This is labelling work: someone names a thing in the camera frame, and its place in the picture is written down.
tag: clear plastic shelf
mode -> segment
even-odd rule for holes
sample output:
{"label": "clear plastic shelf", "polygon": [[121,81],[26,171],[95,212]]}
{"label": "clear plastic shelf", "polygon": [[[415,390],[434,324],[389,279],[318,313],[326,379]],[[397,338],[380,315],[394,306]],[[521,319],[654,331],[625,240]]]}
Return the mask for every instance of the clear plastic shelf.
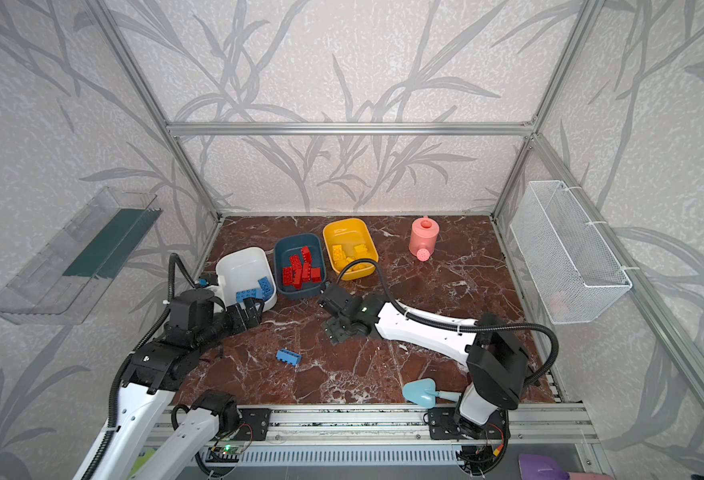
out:
{"label": "clear plastic shelf", "polygon": [[78,325],[126,264],[161,210],[157,195],[104,187],[0,291],[0,317]]}
{"label": "clear plastic shelf", "polygon": [[632,282],[560,180],[528,182],[510,225],[552,323],[591,322]]}

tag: red wire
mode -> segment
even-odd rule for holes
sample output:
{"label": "red wire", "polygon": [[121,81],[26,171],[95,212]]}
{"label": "red wire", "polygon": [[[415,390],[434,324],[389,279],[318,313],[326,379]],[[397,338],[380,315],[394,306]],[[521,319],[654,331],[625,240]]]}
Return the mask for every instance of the red wire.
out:
{"label": "red wire", "polygon": [[499,433],[501,434],[501,445],[504,446],[504,431],[501,430],[499,427],[493,425],[492,423],[489,423],[488,425],[490,425],[491,427],[495,427],[496,430],[499,431]]}
{"label": "red wire", "polygon": [[253,429],[251,428],[251,426],[250,426],[249,424],[247,424],[247,423],[244,423],[243,426],[246,426],[246,427],[248,427],[248,430],[251,430],[251,439],[248,440],[248,444],[245,446],[245,448],[243,448],[243,449],[240,451],[240,453],[245,452],[245,450],[248,449],[248,447],[251,446],[251,443],[254,442],[254,430],[253,430]]}

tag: wall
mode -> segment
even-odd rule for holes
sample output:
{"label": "wall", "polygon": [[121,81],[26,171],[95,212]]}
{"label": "wall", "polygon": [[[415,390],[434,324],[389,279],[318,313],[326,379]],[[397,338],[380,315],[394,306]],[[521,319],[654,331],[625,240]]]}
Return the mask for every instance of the wall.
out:
{"label": "wall", "polygon": [[83,9],[0,0],[0,288],[104,185],[164,212],[83,324],[0,318],[0,478],[74,474],[158,314],[168,253],[194,268],[214,227]]}
{"label": "wall", "polygon": [[[704,354],[704,2],[624,4],[600,12],[544,135]],[[532,158],[517,188],[548,178]],[[557,333],[618,478],[704,475],[703,411],[629,296]]]}
{"label": "wall", "polygon": [[[581,6],[107,3],[167,118],[241,122],[530,120]],[[503,186],[520,139],[203,137],[184,145],[222,211],[457,212],[489,203],[476,199]]]}

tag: blue lego brick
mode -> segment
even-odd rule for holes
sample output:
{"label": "blue lego brick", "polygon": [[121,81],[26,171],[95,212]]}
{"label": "blue lego brick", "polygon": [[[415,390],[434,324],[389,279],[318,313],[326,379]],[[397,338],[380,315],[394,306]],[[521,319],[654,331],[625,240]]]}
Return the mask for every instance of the blue lego brick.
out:
{"label": "blue lego brick", "polygon": [[301,355],[290,350],[280,349],[278,350],[278,360],[296,366],[301,361]]}
{"label": "blue lego brick", "polygon": [[272,293],[274,293],[274,288],[269,278],[266,276],[261,277],[258,284],[261,286],[261,293],[264,294],[264,300],[269,300],[272,297]]}
{"label": "blue lego brick", "polygon": [[264,295],[261,293],[260,288],[252,288],[250,290],[243,290],[242,292],[237,292],[234,294],[234,299],[237,302],[242,302],[243,300],[252,296],[253,298],[264,299]]}

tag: brown marble surface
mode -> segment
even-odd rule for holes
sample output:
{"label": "brown marble surface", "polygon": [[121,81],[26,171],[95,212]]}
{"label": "brown marble surface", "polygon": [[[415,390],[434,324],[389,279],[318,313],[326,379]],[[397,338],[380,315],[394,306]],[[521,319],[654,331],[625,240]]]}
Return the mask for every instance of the brown marble surface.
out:
{"label": "brown marble surface", "polygon": [[[322,239],[328,216],[229,217],[208,258],[206,271],[226,254],[259,246],[273,261],[274,244],[288,235],[312,232]],[[510,273],[487,216],[435,216],[440,236],[433,256],[418,261],[408,251],[413,216],[363,216],[379,252],[392,293],[405,304],[461,318],[493,312],[506,322],[523,314]],[[335,280],[324,252],[329,280]],[[346,282],[350,291],[380,293],[378,276]],[[332,346],[320,324],[328,314],[317,298],[278,296],[258,328],[224,339],[205,353],[189,374],[177,401],[190,404],[206,389],[231,393],[240,405],[270,403],[404,402],[403,384],[429,377],[437,389],[462,391],[466,369],[452,359],[405,342],[353,338]],[[539,365],[533,339],[518,334]],[[275,359],[281,348],[303,356],[298,367]],[[530,387],[524,402],[554,402],[547,385]]]}

